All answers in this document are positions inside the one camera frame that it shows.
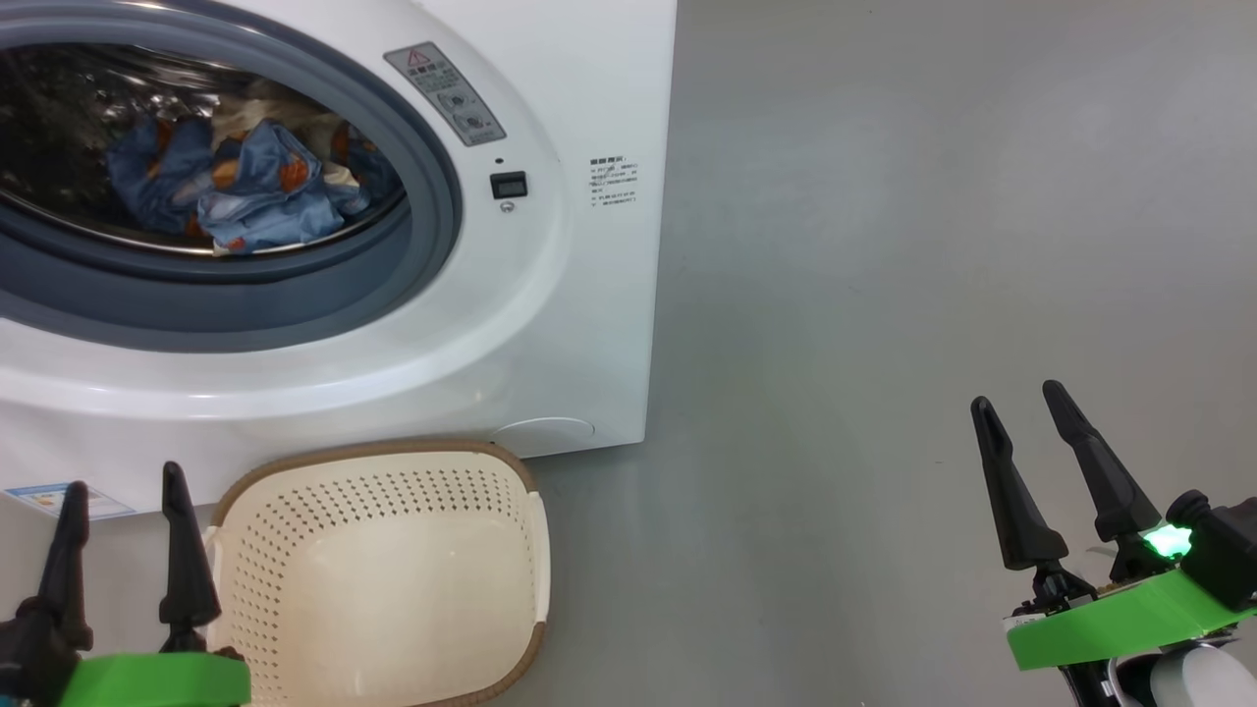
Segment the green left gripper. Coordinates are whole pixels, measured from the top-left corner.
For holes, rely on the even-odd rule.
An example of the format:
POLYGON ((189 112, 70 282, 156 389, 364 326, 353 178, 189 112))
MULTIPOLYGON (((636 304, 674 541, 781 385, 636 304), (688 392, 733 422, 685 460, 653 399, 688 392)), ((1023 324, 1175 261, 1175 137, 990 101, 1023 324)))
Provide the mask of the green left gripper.
MULTIPOLYGON (((211 652, 199 626, 221 614, 184 467, 165 462, 161 512, 168 523, 166 594, 160 621, 172 635, 158 652, 116 653, 80 660, 60 706, 244 706, 251 674, 233 652, 211 652)), ((77 652, 93 649, 85 621, 82 548, 89 537, 88 486, 68 484, 36 594, 18 615, 47 615, 54 634, 77 652)))

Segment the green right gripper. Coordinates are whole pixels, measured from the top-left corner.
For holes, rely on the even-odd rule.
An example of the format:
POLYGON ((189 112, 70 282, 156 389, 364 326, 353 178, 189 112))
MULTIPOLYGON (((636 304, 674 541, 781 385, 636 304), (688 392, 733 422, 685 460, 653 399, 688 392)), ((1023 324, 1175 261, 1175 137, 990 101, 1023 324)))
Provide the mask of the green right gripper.
MULTIPOLYGON (((1089 488, 1097 537, 1107 542, 1156 527, 1163 516, 1063 382, 1046 380, 1042 392, 1089 488)), ((970 403, 970 420, 1006 569, 1065 559, 1066 542, 1024 486, 989 399, 970 403)), ((1233 611, 1172 569, 1114 582, 1060 609, 1019 609, 1003 629, 1019 671, 1058 671, 1077 706, 1252 706, 1254 673, 1223 649, 1252 618, 1253 604, 1233 611)))

